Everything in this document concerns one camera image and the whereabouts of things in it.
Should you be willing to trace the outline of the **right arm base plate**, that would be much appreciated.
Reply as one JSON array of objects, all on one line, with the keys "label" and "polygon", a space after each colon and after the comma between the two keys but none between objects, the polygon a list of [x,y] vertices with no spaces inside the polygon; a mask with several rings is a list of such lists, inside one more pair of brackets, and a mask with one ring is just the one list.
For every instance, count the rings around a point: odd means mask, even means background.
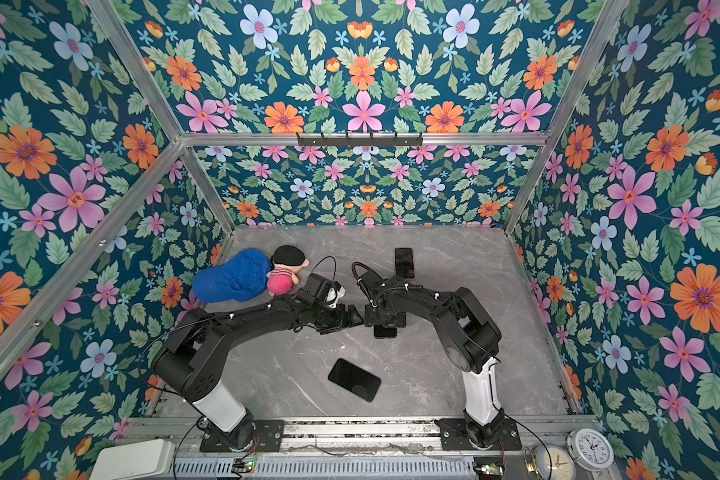
[{"label": "right arm base plate", "polygon": [[516,422],[504,417],[486,426],[464,418],[441,418],[434,424],[440,430],[441,448],[445,451],[522,449]]}]

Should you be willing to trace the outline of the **black phone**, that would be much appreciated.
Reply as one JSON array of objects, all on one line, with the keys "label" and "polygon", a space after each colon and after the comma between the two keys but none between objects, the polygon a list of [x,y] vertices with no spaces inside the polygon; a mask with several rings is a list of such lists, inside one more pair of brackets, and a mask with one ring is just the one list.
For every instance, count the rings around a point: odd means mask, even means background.
[{"label": "black phone", "polygon": [[343,358],[335,362],[328,380],[368,403],[374,400],[381,386],[378,376]]},{"label": "black phone", "polygon": [[404,279],[415,278],[413,250],[410,247],[399,247],[394,251],[395,275]]},{"label": "black phone", "polygon": [[393,339],[397,337],[398,329],[396,327],[375,325],[373,327],[373,334],[376,339]]}]

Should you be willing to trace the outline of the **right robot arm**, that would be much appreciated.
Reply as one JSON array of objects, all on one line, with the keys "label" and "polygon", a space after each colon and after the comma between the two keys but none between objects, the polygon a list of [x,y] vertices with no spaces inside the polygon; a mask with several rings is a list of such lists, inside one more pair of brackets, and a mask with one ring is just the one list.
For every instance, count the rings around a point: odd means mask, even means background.
[{"label": "right robot arm", "polygon": [[502,334],[474,293],[464,287],[432,290],[399,276],[383,278],[361,262],[354,262],[351,271],[367,299],[364,323],[376,338],[396,337],[409,314],[431,323],[445,354],[462,371],[463,435],[477,449],[492,446],[505,420],[495,374]]}]

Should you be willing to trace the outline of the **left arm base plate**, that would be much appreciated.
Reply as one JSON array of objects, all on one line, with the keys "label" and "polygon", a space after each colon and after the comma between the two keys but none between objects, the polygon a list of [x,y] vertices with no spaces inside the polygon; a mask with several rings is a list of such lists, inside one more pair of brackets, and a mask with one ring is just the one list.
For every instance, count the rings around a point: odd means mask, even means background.
[{"label": "left arm base plate", "polygon": [[202,427],[199,450],[203,453],[272,453],[280,450],[284,438],[283,420],[243,420],[230,432],[213,423]]}]

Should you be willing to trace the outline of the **black phone front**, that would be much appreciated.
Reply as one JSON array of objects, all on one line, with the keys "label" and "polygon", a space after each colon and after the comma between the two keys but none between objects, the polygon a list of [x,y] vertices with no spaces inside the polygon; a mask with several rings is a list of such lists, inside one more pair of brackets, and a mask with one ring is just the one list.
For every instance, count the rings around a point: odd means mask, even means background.
[{"label": "black phone front", "polygon": [[368,403],[374,400],[381,386],[378,376],[343,358],[335,362],[328,380]]}]

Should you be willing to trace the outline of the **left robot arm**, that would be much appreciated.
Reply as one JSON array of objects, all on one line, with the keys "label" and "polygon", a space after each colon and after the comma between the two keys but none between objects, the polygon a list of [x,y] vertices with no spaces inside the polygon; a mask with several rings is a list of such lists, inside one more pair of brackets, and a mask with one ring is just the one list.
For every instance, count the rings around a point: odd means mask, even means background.
[{"label": "left robot arm", "polygon": [[151,368],[201,414],[213,443],[246,450],[254,443],[253,416],[222,380],[229,352],[273,332],[309,327],[330,334],[362,325],[357,308],[342,302],[344,295],[339,283],[312,274],[296,293],[259,305],[215,313],[194,309],[168,334]]}]

